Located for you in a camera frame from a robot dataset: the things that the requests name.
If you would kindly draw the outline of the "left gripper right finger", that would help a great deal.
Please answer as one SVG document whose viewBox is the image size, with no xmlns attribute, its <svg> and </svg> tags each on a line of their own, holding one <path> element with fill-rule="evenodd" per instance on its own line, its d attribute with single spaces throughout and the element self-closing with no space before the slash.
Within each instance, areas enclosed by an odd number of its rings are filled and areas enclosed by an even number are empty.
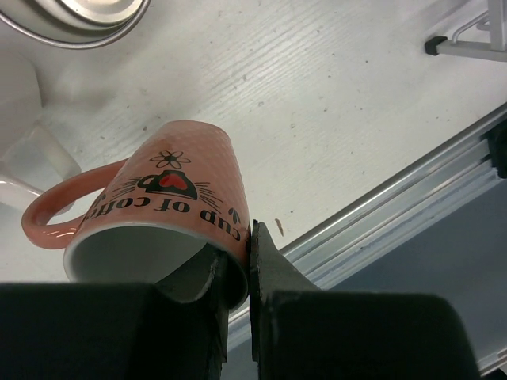
<svg viewBox="0 0 507 380">
<path fill-rule="evenodd" d="M 252 357 L 261 379 L 477 379 L 457 312 L 432 294 L 324 291 L 250 240 Z"/>
</svg>

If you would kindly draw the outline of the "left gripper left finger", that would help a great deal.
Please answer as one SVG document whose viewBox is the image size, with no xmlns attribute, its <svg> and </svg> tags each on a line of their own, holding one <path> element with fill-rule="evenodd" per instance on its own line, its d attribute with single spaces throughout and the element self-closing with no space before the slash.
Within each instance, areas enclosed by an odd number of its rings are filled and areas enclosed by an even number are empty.
<svg viewBox="0 0 507 380">
<path fill-rule="evenodd" d="M 217 379 L 227 257 L 205 248 L 155 284 L 5 284 L 4 379 Z"/>
</svg>

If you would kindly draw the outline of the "pink mug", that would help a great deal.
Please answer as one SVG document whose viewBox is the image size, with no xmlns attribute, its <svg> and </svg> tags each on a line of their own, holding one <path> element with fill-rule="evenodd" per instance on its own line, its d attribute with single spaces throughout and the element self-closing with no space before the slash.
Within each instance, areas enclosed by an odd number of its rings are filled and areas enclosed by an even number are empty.
<svg viewBox="0 0 507 380">
<path fill-rule="evenodd" d="M 124 160 L 47 190 L 25 210 L 26 237 L 63 250 L 67 278 L 157 283 L 204 249 L 226 253 L 227 304 L 247 296 L 250 216 L 228 134 L 166 123 Z"/>
</svg>

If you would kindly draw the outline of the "white ceramic mug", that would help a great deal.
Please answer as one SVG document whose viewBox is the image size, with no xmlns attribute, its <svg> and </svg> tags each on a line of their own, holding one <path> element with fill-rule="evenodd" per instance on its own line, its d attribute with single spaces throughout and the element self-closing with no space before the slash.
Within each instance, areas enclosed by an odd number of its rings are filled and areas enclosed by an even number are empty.
<svg viewBox="0 0 507 380">
<path fill-rule="evenodd" d="M 40 122 L 43 105 L 35 67 L 22 55 L 1 51 L 1 203 L 25 210 L 43 191 L 8 169 L 23 146 L 36 148 L 59 177 L 70 179 L 81 167 Z"/>
</svg>

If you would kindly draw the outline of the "beige brown cup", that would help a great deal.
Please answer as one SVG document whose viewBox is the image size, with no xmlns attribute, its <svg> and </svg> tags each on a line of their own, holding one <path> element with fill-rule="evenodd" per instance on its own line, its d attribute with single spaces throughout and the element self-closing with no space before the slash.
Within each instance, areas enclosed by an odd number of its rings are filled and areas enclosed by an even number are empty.
<svg viewBox="0 0 507 380">
<path fill-rule="evenodd" d="M 48 46 L 88 50 L 125 37 L 150 4 L 149 0 L 2 1 L 1 22 Z"/>
</svg>

